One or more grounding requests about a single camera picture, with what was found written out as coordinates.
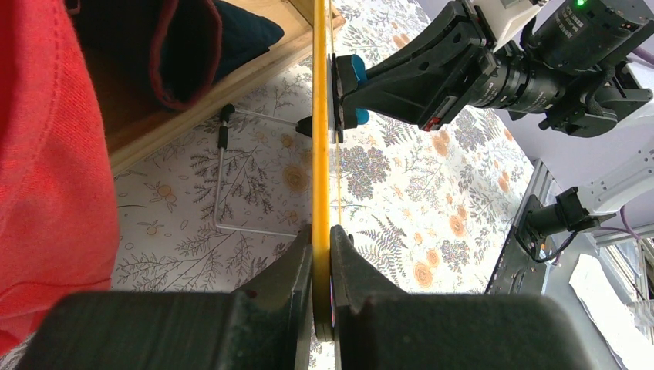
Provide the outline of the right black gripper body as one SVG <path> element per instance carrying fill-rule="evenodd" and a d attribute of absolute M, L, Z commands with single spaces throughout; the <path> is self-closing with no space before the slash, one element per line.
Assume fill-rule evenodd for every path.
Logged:
<path fill-rule="evenodd" d="M 520 32 L 529 34 L 534 18 Z M 486 24 L 486 77 L 474 84 L 467 105 L 503 109 L 518 115 L 544 113 L 550 109 L 555 104 L 554 70 L 513 39 L 496 52 L 493 47 L 494 37 Z"/>

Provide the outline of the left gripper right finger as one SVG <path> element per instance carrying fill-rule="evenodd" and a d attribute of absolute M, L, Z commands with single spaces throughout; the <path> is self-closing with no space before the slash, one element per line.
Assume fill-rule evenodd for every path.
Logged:
<path fill-rule="evenodd" d="M 598 332 L 534 294 L 411 294 L 330 231 L 338 369 L 616 369 Z"/>

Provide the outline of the blue whiteboard eraser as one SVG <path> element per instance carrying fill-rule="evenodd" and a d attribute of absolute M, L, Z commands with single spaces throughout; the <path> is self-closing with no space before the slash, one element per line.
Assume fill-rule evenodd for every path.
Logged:
<path fill-rule="evenodd" d="M 368 78 L 366 67 L 362 58 L 358 55 L 332 54 L 332 106 L 334 123 L 334 142 L 344 143 L 344 130 L 355 129 L 359 125 L 369 122 L 368 110 L 361 108 L 345 109 L 342 107 L 342 99 L 347 93 L 358 89 L 362 82 Z"/>

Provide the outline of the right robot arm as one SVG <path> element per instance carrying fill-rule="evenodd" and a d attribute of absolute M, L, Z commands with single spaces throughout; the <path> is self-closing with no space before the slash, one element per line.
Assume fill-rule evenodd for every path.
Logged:
<path fill-rule="evenodd" d="M 378 113 L 430 132 L 466 106 L 541 114 L 542 130 L 593 138 L 653 98 L 628 56 L 653 34 L 644 1 L 450 1 L 401 50 L 373 67 L 332 60 L 335 130 Z"/>

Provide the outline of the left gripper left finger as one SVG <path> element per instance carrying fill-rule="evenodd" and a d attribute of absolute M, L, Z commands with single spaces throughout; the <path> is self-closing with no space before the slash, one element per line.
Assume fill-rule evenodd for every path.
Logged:
<path fill-rule="evenodd" d="M 306 369 L 311 229 L 246 284 L 218 292 L 84 292 L 63 298 L 20 369 Z"/>

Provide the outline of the yellow framed whiteboard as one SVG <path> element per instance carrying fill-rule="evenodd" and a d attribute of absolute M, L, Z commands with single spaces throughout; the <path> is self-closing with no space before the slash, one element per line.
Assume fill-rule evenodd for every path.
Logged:
<path fill-rule="evenodd" d="M 314 1 L 312 4 L 312 310 L 317 339 L 332 341 L 329 154 L 334 127 L 334 15 L 330 1 Z"/>

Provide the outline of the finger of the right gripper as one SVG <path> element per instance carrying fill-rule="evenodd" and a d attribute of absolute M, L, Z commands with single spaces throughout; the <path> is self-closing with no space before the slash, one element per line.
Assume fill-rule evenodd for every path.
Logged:
<path fill-rule="evenodd" d="M 367 68 L 367 80 L 342 99 L 419 128 L 440 128 L 470 102 L 486 77 L 486 22 L 469 2 L 448 2 L 411 42 Z"/>

